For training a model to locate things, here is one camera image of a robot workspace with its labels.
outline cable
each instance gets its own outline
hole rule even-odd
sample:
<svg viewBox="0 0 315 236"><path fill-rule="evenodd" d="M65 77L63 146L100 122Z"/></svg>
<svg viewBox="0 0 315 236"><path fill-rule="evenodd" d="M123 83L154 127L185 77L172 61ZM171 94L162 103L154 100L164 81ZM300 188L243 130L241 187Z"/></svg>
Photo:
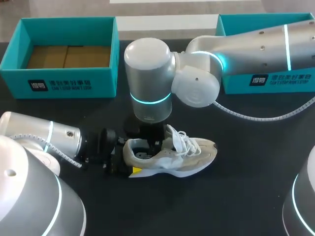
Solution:
<svg viewBox="0 0 315 236"><path fill-rule="evenodd" d="M299 107L298 109L294 110L293 112L287 113L283 116L278 116L278 117L270 117L270 118L258 118L258 117L250 117L250 116L245 116L242 114L239 114L237 112L231 111L230 109L227 109L226 107L222 106L220 103L218 102L214 102L213 104L220 108L221 110L234 115L236 117L239 118L243 118L243 119L248 119L248 120L252 120L252 121L259 121L259 122L269 122L269 121L278 121L278 120L283 120L283 119L287 119L289 117L292 117L300 112L302 112L303 110L305 110L306 108L308 108L310 105L312 105L315 102L315 97L313 97L310 101L308 101L307 103L305 103L303 106Z"/></svg>
<svg viewBox="0 0 315 236"><path fill-rule="evenodd" d="M44 145L46 145L48 148L50 148L52 151L54 151L56 154L58 154L60 157L62 157L64 160L66 160L67 162L69 162L70 164L74 165L77 168L81 168L82 164L80 164L79 162L76 162L75 160L72 160L70 157L68 157L66 154L64 154L62 151L60 151L58 148L56 148L54 145L52 145L50 142L48 142L47 140L33 135L33 134L18 134L18 135L13 135L10 136L11 139L13 140L17 140L17 139L35 139L40 143L44 143Z"/></svg>

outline cardboard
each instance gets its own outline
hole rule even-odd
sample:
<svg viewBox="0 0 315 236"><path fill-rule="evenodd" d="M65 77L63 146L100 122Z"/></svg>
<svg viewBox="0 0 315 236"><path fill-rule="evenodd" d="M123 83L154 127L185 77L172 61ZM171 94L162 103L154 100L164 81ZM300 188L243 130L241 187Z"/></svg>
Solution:
<svg viewBox="0 0 315 236"><path fill-rule="evenodd" d="M67 46L34 46L27 69L63 68Z"/></svg>
<svg viewBox="0 0 315 236"><path fill-rule="evenodd" d="M68 47L64 68L109 67L111 47Z"/></svg>

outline white sneaker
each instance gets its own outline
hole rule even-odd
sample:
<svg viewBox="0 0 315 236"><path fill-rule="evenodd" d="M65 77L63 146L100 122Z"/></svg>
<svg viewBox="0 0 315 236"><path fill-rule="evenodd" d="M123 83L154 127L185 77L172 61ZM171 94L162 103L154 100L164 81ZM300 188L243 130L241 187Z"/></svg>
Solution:
<svg viewBox="0 0 315 236"><path fill-rule="evenodd" d="M128 166L137 168L130 177L147 177L157 173L191 176L209 166L218 152L214 142L189 138L185 132L177 132L170 125L166 128L165 137L162 150L152 157L146 154L149 148L146 140L127 140L123 150L124 161Z"/></svg>

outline glowing blue ring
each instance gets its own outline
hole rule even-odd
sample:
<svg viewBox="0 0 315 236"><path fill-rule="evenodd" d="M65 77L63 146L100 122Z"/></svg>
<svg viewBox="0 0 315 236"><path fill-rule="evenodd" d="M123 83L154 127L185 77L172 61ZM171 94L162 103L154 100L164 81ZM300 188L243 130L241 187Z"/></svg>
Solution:
<svg viewBox="0 0 315 236"><path fill-rule="evenodd" d="M42 236L47 236L49 231L51 230L51 228L53 227L57 217L58 217L58 214L59 214L59 211L60 211L60 207L61 207L61 200L62 200L62 192L61 192L61 185L60 185L60 182L59 182L59 179L56 175L54 175L56 177L56 180L57 180L57 183L58 183L58 189L59 189L59 196L58 196L58 203L57 203L57 207L56 207L56 211L55 211L55 214L53 216L53 219L51 220L50 224L48 225L47 229L45 230L45 232L42 234Z"/></svg>
<svg viewBox="0 0 315 236"><path fill-rule="evenodd" d="M49 133L48 133L48 138L47 138L47 142L49 143L51 140L51 136L53 135L53 128L54 128L54 123L51 121L49 125ZM47 150L48 150L48 146L46 145L44 152L47 152Z"/></svg>
<svg viewBox="0 0 315 236"><path fill-rule="evenodd" d="M284 39L285 39L287 70L290 71L291 70L291 58L290 58L289 33L287 31L287 25L284 25Z"/></svg>
<svg viewBox="0 0 315 236"><path fill-rule="evenodd" d="M294 197L294 187L295 187L295 182L296 182L298 176L299 176L299 175L296 176L296 178L295 178L295 180L294 180L294 183L293 183L293 187L292 187L292 201L293 201L294 209L295 209L295 211L296 211L297 216L300 218L301 222L302 222L303 225L305 226L305 228L307 228L308 231L309 231L312 235L315 236L314 231L306 224L306 222L305 222L304 219L302 218L302 216L301 216L301 214L300 214L300 212L299 212L299 210L297 209L297 206L296 206L295 197Z"/></svg>
<svg viewBox="0 0 315 236"><path fill-rule="evenodd" d="M220 65L221 65L221 68L222 68L222 71L223 71L223 69L224 69L223 63L222 63L222 61L220 60L220 58L218 58L218 56L216 56L216 55L213 54L213 53L209 53L209 52L205 52L205 51L197 51L197 52L193 52L193 53L191 53L191 54L198 54L198 53L200 53L200 54L207 54L207 55L210 55L210 56L212 56L213 58L217 59L217 61L218 61L218 62L220 63Z"/></svg>
<svg viewBox="0 0 315 236"><path fill-rule="evenodd" d="M139 102L139 103L142 103L142 104L146 104L146 105L153 105L153 104L157 104L157 103L160 103L160 102L163 102L165 101L166 99L168 99L168 97L171 95L171 93L169 93L165 98L159 100L159 101L155 101L155 102L146 102L146 101L141 101L141 100L138 100L136 99L134 96L132 96L132 94L130 93L130 96L132 97L133 100L135 100L136 102Z"/></svg>

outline teal cardboard box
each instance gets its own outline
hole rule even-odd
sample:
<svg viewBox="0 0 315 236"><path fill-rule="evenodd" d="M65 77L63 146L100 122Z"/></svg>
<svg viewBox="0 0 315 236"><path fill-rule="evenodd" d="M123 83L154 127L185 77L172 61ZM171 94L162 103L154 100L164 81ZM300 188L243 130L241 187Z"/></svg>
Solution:
<svg viewBox="0 0 315 236"><path fill-rule="evenodd" d="M106 58L101 47L108 49L106 66L102 66ZM43 56L43 49L51 52L50 57ZM53 65L33 68L36 54L37 63ZM93 60L96 66L85 66ZM0 73L16 99L108 98L116 96L118 63L115 17L23 18Z"/></svg>
<svg viewBox="0 0 315 236"><path fill-rule="evenodd" d="M229 36L311 19L311 13L220 15L216 35ZM250 86L252 79L266 77L264 86ZM261 78L252 74L225 76L222 83L226 94L311 92L315 91L315 68L270 73Z"/></svg>

